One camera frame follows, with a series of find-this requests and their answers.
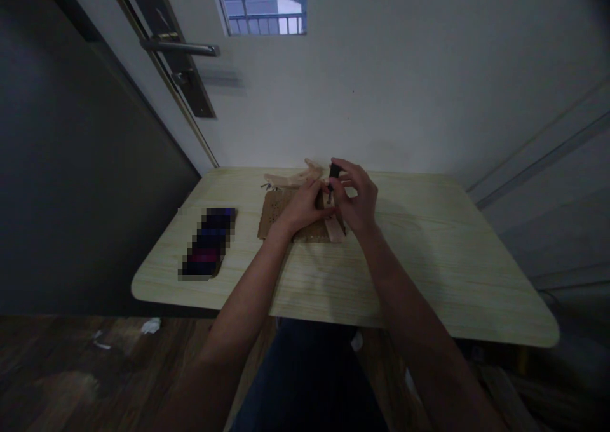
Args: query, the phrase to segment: wooden table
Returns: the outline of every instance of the wooden table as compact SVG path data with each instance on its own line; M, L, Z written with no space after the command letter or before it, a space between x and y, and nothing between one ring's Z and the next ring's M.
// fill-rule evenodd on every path
M136 299L220 309L261 246L264 173L217 168L187 198L137 271ZM377 223L449 333L552 346L557 322L470 198L443 175L370 173L379 187ZM237 208L235 234L216 278L178 282L178 268L206 208ZM379 302L354 234L345 243L294 243L271 315L383 327Z

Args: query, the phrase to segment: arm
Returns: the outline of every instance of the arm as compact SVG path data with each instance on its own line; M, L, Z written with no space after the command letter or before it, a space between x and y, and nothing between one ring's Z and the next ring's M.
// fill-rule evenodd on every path
M244 364L269 313L290 240L299 229L334 212L334 208L315 209L320 186L320 181L305 183L271 226L222 307L201 354L159 414L154 430L223 429Z
M391 251L375 223L377 187L358 165L332 179L337 203L362 247L381 311L424 407L438 430L506 430L453 339ZM358 196L349 198L345 186Z

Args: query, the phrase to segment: door lever handle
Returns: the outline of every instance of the door lever handle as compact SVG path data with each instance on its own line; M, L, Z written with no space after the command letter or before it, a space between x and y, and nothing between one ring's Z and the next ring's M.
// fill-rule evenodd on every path
M189 44L176 43L175 41L140 40L140 45L147 51L171 52L181 51L192 55L204 55L207 57L218 57L220 48L215 44Z

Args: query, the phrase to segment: door handle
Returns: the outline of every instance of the door handle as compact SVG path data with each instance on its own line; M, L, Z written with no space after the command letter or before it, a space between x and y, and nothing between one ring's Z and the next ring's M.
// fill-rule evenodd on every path
M169 0L135 2L150 30L147 32L150 38L141 40L141 47L163 55L165 62L161 61L161 64L166 67L197 118L215 118L214 108L191 55L216 57L220 55L219 47L185 43Z
M147 51L171 52L180 51L191 55L218 57L220 48L215 44L176 43L175 41L141 40L141 47Z

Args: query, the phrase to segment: person's right hand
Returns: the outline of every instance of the person's right hand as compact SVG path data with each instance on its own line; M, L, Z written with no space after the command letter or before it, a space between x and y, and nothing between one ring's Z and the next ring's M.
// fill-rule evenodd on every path
M339 207L343 219L351 227L356 237L373 231L375 223L375 202L377 201L377 186L370 180L367 172L360 165L355 165L343 159L331 159L345 172L339 178L330 178L335 196L335 204ZM354 187L357 197L348 197L345 187Z

